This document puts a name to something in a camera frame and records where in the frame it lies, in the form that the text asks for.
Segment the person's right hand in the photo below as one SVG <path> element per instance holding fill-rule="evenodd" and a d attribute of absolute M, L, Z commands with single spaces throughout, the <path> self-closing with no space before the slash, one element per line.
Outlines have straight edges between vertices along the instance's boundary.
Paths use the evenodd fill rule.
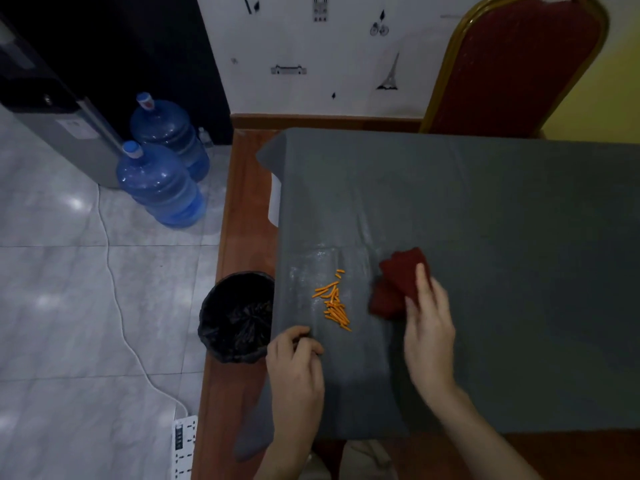
<path fill-rule="evenodd" d="M 415 269 L 420 309 L 420 332 L 418 340 L 404 339 L 404 359 L 413 385 L 418 393 L 427 384 L 455 384 L 454 339 L 452 320 L 440 320 L 433 296 L 432 278 L 428 282 L 424 266 Z"/>

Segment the person's left hand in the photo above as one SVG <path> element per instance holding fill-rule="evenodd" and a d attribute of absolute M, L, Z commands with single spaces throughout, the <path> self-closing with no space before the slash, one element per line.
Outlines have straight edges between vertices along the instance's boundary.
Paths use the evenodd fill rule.
<path fill-rule="evenodd" d="M 325 393 L 322 354 L 323 346 L 310 332 L 294 343 L 290 362 L 270 362 L 269 343 L 266 362 L 275 432 L 309 429 L 317 434 Z"/>

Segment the dark red cleaning cloth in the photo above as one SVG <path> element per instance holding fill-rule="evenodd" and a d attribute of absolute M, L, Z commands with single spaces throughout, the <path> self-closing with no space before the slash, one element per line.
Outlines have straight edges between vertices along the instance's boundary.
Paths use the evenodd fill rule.
<path fill-rule="evenodd" d="M 374 283 L 369 301 L 369 313 L 388 321 L 406 318 L 405 298 L 418 303 L 415 281 L 416 266 L 422 264 L 428 282 L 431 279 L 428 261 L 419 247 L 396 251 L 380 261 L 381 276 Z"/>

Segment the grey tablecloth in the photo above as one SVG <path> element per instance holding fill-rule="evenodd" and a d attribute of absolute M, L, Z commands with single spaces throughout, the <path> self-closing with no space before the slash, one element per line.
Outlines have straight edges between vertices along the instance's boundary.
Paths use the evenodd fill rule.
<path fill-rule="evenodd" d="M 404 322 L 369 313 L 379 262 L 414 247 L 498 432 L 640 429 L 640 145 L 290 128 L 256 158 L 282 185 L 272 335 L 325 350 L 318 439 L 438 427 Z M 312 298 L 338 268 L 351 331 Z"/>

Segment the person's right forearm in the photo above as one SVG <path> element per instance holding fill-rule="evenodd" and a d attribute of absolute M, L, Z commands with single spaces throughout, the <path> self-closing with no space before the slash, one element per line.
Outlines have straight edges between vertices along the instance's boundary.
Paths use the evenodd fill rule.
<path fill-rule="evenodd" d="M 427 384 L 419 392 L 457 448 L 474 480 L 543 480 L 498 434 L 460 387 Z"/>

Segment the person's left forearm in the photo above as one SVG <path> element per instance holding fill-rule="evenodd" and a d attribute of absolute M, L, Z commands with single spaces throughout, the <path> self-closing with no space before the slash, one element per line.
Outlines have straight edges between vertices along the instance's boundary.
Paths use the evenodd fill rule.
<path fill-rule="evenodd" d="M 309 429 L 276 431 L 253 480 L 299 480 L 315 437 Z"/>

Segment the black bin with liner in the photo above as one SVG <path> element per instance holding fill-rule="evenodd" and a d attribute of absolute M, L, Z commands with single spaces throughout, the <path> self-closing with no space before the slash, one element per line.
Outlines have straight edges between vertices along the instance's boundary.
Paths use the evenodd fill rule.
<path fill-rule="evenodd" d="M 275 280 L 258 271 L 229 274 L 204 299 L 198 336 L 220 363 L 253 364 L 271 337 Z"/>

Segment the pile of orange sticks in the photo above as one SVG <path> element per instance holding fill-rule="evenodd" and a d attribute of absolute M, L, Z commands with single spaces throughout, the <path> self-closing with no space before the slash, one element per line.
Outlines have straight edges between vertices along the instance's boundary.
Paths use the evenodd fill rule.
<path fill-rule="evenodd" d="M 344 269 L 336 269 L 334 273 L 335 280 L 322 287 L 316 288 L 313 299 L 320 299 L 324 303 L 324 317 L 346 331 L 351 331 L 351 321 L 347 315 L 346 305 L 340 298 L 340 282 L 346 273 Z"/>

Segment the wooden table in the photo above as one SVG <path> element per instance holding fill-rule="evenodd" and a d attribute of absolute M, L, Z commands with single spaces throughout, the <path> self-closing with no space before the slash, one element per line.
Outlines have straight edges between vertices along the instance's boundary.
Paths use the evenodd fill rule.
<path fill-rule="evenodd" d="M 229 345 L 233 333 L 266 343 L 271 324 L 277 231 L 268 220 L 271 177 L 256 159 L 277 131 L 293 127 L 413 132 L 417 122 L 338 123 L 306 118 L 233 116 L 234 135 L 221 227 L 216 285 L 200 307 L 198 334 L 218 330 L 212 344 Z M 252 480 L 262 454 L 236 460 L 233 450 L 244 418 L 256 405 L 266 377 L 258 348 L 231 361 L 224 347 L 207 348 L 191 480 Z M 508 435 L 508 441 L 547 480 L 640 480 L 640 430 Z M 470 480 L 452 443 L 426 433 L 383 444 L 399 480 Z"/>

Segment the white power strip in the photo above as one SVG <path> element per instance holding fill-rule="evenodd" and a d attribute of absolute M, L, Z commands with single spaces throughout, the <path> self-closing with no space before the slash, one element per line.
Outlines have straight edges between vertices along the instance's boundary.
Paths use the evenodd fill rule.
<path fill-rule="evenodd" d="M 198 416 L 173 421 L 169 480 L 191 480 Z"/>

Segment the blue water jug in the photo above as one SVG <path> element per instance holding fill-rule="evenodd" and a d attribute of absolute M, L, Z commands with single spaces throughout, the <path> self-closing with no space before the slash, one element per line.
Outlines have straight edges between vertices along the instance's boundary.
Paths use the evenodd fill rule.
<path fill-rule="evenodd" d="M 159 144 L 175 152 L 196 182 L 210 169 L 210 160 L 188 113 L 178 104 L 138 93 L 139 107 L 129 122 L 131 135 L 140 144 Z"/>
<path fill-rule="evenodd" d="M 188 228 L 204 217 L 200 188 L 169 148 L 125 141 L 116 178 L 121 190 L 167 228 Z"/>

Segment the grey water dispenser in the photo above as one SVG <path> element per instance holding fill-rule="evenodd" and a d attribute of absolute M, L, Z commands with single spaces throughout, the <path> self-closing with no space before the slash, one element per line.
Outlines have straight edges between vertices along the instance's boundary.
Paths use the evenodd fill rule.
<path fill-rule="evenodd" d="M 96 184 L 118 189 L 122 138 L 0 14 L 0 104 Z"/>

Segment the red chair with gold frame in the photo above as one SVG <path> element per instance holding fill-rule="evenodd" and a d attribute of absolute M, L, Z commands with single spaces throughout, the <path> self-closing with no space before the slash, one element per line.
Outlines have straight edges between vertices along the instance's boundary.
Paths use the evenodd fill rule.
<path fill-rule="evenodd" d="M 421 134 L 538 137 L 601 52 L 599 0 L 482 0 L 455 28 Z"/>

